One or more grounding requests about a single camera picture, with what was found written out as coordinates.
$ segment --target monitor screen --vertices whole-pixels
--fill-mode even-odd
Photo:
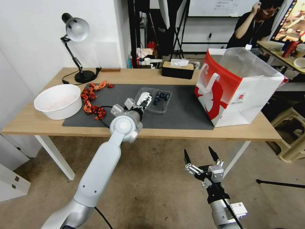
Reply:
[[[271,40],[305,42],[305,0],[294,0]]]

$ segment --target shopping bag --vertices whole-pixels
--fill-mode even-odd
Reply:
[[[245,48],[209,49],[194,93],[215,127],[250,124],[283,80]]]

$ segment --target stool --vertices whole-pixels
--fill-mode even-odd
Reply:
[[[305,102],[297,103],[288,110],[280,113],[271,124],[273,127],[278,126],[284,120],[291,120],[295,118],[305,128]],[[281,148],[278,157],[288,163],[294,162],[300,158],[305,157],[305,132],[298,137],[293,143],[288,144],[286,141],[281,140],[276,142]]]

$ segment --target white lamp shade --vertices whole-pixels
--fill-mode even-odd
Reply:
[[[84,19],[73,17],[66,23],[66,32],[72,41],[82,41],[88,36],[90,27]]]

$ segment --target desk lamp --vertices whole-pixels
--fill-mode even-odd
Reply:
[[[64,13],[61,17],[63,22],[66,24],[66,35],[61,38],[62,42],[64,43],[65,47],[67,48],[68,52],[70,53],[72,60],[76,64],[79,69],[79,72],[75,75],[75,81],[78,83],[87,83],[92,81],[96,78],[97,74],[92,71],[85,70],[83,71],[83,66],[80,61],[74,57],[71,50],[68,47],[68,42],[72,41],[83,41],[89,34],[90,27],[89,24],[78,17],[72,17],[68,13]]]

